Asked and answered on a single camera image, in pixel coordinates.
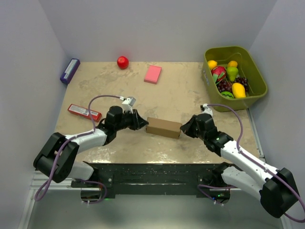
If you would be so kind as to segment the brown cardboard box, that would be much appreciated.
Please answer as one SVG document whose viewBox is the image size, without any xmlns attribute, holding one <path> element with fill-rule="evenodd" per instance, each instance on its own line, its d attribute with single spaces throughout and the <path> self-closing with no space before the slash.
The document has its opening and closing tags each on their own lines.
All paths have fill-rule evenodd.
<svg viewBox="0 0 305 229">
<path fill-rule="evenodd" d="M 180 137 L 180 127 L 183 125 L 182 123 L 152 117 L 148 117 L 147 122 L 149 124 L 146 126 L 146 132 L 149 134 L 173 139 L 178 139 Z"/>
</svg>

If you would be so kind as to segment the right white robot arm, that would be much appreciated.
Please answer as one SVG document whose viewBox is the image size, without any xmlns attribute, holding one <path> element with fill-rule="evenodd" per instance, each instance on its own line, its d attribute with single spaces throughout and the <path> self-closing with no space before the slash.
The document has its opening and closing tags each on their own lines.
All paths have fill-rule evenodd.
<svg viewBox="0 0 305 229">
<path fill-rule="evenodd" d="M 301 202 L 288 169 L 279 170 L 251 155 L 228 134 L 218 131 L 210 114 L 193 115 L 180 129 L 189 137 L 201 139 L 208 150 L 233 163 L 213 174 L 215 186 L 228 184 L 245 191 L 258 199 L 266 212 L 275 218 Z"/>
</svg>

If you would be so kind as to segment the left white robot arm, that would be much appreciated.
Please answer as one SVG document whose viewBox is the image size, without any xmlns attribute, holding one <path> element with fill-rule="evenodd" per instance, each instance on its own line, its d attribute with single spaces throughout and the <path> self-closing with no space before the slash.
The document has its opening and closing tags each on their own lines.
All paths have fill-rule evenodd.
<svg viewBox="0 0 305 229">
<path fill-rule="evenodd" d="M 98 174 L 88 163 L 76 162 L 77 154 L 109 144 L 120 130 L 139 130 L 146 125 L 148 121 L 140 117 L 136 109 L 123 111 L 119 106 L 112 106 L 94 130 L 76 135 L 52 134 L 35 158 L 33 166 L 56 183 L 73 178 L 81 179 L 88 187 L 94 187 L 99 181 Z"/>
</svg>

